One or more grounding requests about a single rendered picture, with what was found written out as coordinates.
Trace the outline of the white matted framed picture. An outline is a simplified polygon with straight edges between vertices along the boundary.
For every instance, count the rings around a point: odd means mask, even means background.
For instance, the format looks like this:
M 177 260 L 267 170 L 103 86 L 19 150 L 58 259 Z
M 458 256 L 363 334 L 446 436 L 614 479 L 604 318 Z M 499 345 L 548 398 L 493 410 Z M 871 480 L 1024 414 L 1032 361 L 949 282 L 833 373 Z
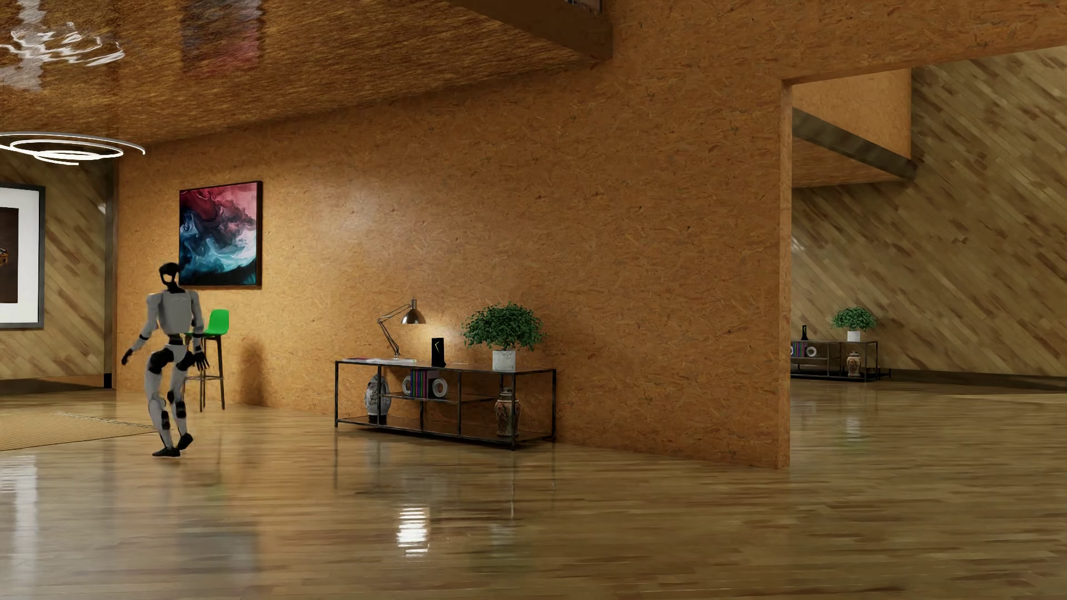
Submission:
M 0 329 L 44 327 L 46 189 L 0 183 Z

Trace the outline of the small potted green plant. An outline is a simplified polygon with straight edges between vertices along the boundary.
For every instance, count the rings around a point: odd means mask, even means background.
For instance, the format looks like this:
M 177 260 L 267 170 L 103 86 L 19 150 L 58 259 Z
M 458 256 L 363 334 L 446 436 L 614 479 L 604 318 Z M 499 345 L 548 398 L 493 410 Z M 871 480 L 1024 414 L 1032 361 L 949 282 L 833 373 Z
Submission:
M 867 307 L 841 307 L 830 320 L 834 329 L 846 331 L 849 343 L 862 342 L 862 332 L 874 329 L 877 319 Z

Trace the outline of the brown patterned vase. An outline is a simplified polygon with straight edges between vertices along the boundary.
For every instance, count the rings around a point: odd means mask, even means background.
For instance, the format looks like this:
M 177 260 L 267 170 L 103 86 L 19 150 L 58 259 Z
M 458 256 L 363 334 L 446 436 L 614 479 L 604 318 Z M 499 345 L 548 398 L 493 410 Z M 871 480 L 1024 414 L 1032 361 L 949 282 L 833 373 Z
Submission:
M 498 437 L 510 439 L 517 435 L 522 410 L 522 402 L 515 397 L 513 386 L 503 386 L 494 409 Z

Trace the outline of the pink blue abstract painting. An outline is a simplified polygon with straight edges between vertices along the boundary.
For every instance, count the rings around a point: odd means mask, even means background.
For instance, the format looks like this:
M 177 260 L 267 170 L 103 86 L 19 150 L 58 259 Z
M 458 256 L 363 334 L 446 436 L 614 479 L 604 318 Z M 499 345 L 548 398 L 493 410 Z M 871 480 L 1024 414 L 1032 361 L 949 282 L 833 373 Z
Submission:
M 260 288 L 262 183 L 180 190 L 180 282 Z

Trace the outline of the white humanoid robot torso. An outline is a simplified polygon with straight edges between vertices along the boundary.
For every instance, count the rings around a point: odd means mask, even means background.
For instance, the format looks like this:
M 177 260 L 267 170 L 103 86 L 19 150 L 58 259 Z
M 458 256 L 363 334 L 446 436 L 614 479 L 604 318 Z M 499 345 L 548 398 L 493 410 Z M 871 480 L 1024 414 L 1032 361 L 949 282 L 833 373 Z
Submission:
M 184 336 L 191 331 L 192 309 L 188 291 L 162 293 L 159 329 L 168 334 L 168 344 L 184 345 Z

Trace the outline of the robot left leg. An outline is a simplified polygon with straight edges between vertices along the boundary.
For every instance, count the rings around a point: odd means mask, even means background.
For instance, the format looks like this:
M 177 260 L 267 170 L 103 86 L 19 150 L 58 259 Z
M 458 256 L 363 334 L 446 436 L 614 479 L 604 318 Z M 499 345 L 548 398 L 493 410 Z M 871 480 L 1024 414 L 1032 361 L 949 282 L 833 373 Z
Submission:
M 153 453 L 155 457 L 177 458 L 180 456 L 180 451 L 176 449 L 171 430 L 169 430 L 168 402 L 159 393 L 162 372 L 169 363 L 175 362 L 175 350 L 178 351 L 180 358 L 184 357 L 184 346 L 168 344 L 163 349 L 155 351 L 149 356 L 145 367 L 144 389 L 148 401 L 149 416 L 152 416 L 153 427 L 163 444 L 161 449 Z

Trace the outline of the small black console table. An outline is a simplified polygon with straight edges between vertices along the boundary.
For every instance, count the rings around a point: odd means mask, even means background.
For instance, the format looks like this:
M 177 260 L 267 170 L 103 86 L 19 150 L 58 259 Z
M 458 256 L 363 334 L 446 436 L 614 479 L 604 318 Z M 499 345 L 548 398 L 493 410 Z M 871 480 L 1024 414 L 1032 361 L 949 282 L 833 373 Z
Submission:
M 864 359 L 864 372 L 860 378 L 847 376 L 846 358 L 851 350 L 859 351 Z M 891 375 L 889 369 L 879 364 L 878 343 L 875 341 L 849 343 L 843 340 L 793 340 L 790 363 L 791 377 L 799 379 L 869 382 Z

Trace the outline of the potted plant white pot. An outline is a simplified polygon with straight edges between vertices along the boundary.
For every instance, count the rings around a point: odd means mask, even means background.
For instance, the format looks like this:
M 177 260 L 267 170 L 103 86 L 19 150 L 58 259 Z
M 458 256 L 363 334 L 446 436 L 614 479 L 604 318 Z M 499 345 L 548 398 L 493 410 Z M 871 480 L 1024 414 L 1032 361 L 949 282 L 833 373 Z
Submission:
M 530 307 L 514 302 L 505 306 L 483 307 L 463 323 L 462 335 L 468 347 L 485 345 L 492 349 L 494 372 L 516 372 L 517 348 L 534 350 L 545 333 L 540 318 Z

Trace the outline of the black metal console table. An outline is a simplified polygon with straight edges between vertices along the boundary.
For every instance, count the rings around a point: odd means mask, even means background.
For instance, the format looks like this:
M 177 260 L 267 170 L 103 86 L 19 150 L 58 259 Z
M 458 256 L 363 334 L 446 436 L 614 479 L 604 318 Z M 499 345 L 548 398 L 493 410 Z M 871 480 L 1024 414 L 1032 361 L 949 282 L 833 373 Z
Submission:
M 494 372 L 490 365 L 450 362 L 435 368 L 429 362 L 414 365 L 343 364 L 333 367 L 334 426 L 353 425 L 391 432 L 417 435 L 427 438 L 452 439 L 491 444 L 517 449 L 536 442 L 556 442 L 557 372 L 550 367 L 520 367 L 516 372 Z M 345 416 L 341 410 L 340 372 L 343 366 L 371 369 L 371 378 L 383 375 L 391 385 L 391 412 L 386 425 L 368 422 L 364 397 L 356 407 L 364 412 L 359 416 Z M 410 372 L 426 369 L 434 378 L 448 382 L 445 399 L 412 398 Z M 503 386 L 513 386 L 515 397 L 522 402 L 517 435 L 500 438 L 496 435 L 495 402 Z

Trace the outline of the beige floor rug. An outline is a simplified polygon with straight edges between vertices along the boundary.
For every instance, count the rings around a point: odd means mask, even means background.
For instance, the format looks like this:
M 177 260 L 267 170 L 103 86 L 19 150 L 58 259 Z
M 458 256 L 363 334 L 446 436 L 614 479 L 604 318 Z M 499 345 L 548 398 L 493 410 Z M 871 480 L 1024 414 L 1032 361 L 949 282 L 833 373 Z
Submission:
M 0 413 L 0 452 L 153 432 L 143 424 L 67 412 Z

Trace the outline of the grey blue vase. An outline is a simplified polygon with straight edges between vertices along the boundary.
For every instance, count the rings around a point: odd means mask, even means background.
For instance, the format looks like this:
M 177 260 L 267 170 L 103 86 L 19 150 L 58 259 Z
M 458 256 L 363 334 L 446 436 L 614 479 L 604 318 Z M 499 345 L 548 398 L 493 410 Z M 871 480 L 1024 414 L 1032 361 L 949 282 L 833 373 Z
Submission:
M 368 382 L 364 397 L 368 422 L 373 425 L 386 425 L 391 412 L 391 385 L 386 378 L 375 375 Z

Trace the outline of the green seat bar stool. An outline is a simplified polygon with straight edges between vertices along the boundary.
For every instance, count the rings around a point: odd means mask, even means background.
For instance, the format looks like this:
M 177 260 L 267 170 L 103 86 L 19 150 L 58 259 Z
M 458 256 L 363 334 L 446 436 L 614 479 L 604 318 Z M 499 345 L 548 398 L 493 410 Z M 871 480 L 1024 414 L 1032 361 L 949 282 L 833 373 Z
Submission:
M 207 382 L 216 380 L 219 386 L 221 408 L 225 410 L 225 378 L 222 352 L 223 336 L 230 330 L 230 312 L 224 307 L 216 307 L 210 312 L 204 331 L 204 342 L 214 342 L 217 348 L 217 372 L 198 372 L 195 376 L 190 376 L 190 381 L 198 384 L 197 400 L 198 410 L 202 412 L 207 402 Z

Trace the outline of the robot leg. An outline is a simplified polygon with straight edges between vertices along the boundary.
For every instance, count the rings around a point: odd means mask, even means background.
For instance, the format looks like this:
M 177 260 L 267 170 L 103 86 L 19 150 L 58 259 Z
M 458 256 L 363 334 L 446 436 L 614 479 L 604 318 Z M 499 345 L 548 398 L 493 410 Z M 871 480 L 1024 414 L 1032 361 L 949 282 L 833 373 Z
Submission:
M 188 372 L 194 363 L 194 356 L 184 345 L 168 344 L 166 349 L 172 356 L 173 369 L 168 385 L 169 423 L 177 428 L 180 435 L 174 445 L 177 451 L 184 451 L 192 443 L 192 435 L 188 432 L 186 423 L 187 410 L 184 400 L 185 384 Z
M 171 430 L 169 430 L 168 402 L 159 393 L 162 372 L 169 363 L 175 362 L 175 350 L 178 351 L 180 358 L 184 357 L 184 346 L 168 344 L 163 349 L 155 351 L 149 356 L 145 367 L 144 389 L 148 401 L 149 416 L 152 416 L 153 427 L 163 444 L 161 449 L 153 453 L 155 457 L 177 458 L 180 456 L 180 451 L 176 449 Z

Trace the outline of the robot right leg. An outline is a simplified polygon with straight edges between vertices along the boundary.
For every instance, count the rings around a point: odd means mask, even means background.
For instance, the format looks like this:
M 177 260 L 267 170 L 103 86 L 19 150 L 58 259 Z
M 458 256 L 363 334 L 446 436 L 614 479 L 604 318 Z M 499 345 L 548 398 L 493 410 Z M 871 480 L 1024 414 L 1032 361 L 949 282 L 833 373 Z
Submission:
M 187 410 L 184 400 L 185 384 L 188 372 L 194 363 L 194 356 L 184 345 L 168 344 L 166 349 L 172 356 L 173 369 L 168 385 L 169 423 L 177 428 L 180 435 L 174 445 L 177 451 L 184 451 L 192 443 L 192 435 L 188 432 L 186 423 Z

